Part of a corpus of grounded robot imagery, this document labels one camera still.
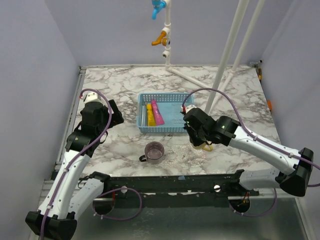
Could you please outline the yellow mug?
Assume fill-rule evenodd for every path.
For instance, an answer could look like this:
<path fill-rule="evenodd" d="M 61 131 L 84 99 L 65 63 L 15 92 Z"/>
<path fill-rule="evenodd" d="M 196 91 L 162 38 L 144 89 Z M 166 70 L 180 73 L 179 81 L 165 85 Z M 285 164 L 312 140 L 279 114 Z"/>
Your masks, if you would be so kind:
<path fill-rule="evenodd" d="M 210 144 L 206 144 L 205 142 L 199 146 L 193 146 L 194 149 L 196 150 L 204 150 L 206 152 L 212 152 L 213 151 L 213 146 Z"/>

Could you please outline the clear textured round tray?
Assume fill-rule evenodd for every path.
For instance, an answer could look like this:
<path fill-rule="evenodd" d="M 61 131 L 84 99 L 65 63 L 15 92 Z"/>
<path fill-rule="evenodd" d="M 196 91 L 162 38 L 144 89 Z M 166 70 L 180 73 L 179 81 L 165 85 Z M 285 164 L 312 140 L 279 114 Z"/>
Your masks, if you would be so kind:
<path fill-rule="evenodd" d="M 187 145 L 174 145 L 170 157 L 174 166 L 180 168 L 199 167 L 206 160 L 202 150 L 196 150 Z"/>

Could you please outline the blue plastic basket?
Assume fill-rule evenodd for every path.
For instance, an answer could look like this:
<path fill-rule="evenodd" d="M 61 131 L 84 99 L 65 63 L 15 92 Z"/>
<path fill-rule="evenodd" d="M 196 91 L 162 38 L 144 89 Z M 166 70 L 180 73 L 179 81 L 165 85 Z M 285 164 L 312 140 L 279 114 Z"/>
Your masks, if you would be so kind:
<path fill-rule="evenodd" d="M 194 105 L 195 100 L 193 96 L 187 97 L 187 93 L 183 92 L 154 92 L 154 93 L 140 93 L 137 102 L 137 117 L 136 125 L 141 133 L 185 133 L 185 122 L 181 114 L 181 107 L 183 100 L 186 100 L 184 106 Z M 148 126 L 147 108 L 152 100 L 156 100 L 158 109 L 164 120 L 163 125 Z M 145 105 L 145 126 L 141 126 L 142 105 Z"/>

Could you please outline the purple translucent cup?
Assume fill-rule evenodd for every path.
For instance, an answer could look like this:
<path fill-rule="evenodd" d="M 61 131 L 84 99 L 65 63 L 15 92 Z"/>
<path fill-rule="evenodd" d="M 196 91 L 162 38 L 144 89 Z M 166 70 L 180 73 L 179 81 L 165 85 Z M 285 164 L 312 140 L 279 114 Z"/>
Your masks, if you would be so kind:
<path fill-rule="evenodd" d="M 149 142 L 144 148 L 144 154 L 139 157 L 141 163 L 147 162 L 152 165 L 161 163 L 166 157 L 164 146 L 157 141 Z"/>

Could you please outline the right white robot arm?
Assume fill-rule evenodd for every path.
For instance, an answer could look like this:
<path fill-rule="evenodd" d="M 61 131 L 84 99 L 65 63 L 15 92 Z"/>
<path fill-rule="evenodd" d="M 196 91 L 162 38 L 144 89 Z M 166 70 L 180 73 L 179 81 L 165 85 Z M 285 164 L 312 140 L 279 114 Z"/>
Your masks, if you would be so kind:
<path fill-rule="evenodd" d="M 234 195 L 241 196 L 247 190 L 257 188 L 280 188 L 295 197 L 305 196 L 312 173 L 312 150 L 278 144 L 245 129 L 239 121 L 228 116 L 215 120 L 194 105 L 188 106 L 182 114 L 184 128 L 194 148 L 221 144 L 245 151 L 272 166 L 265 170 L 245 170 L 230 183 Z"/>

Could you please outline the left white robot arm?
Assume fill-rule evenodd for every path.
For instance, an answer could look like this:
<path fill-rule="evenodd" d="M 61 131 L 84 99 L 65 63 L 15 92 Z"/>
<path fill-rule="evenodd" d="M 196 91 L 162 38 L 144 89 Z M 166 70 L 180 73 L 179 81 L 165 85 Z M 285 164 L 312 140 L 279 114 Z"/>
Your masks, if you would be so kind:
<path fill-rule="evenodd" d="M 81 174 L 94 151 L 102 143 L 107 130 L 124 122 L 114 100 L 103 104 L 100 100 L 85 103 L 81 121 L 68 136 L 61 167 L 46 198 L 37 211 L 30 211 L 25 222 L 40 239 L 70 240 L 78 220 L 95 197 L 107 197 L 111 185 L 90 179 L 75 193 Z"/>

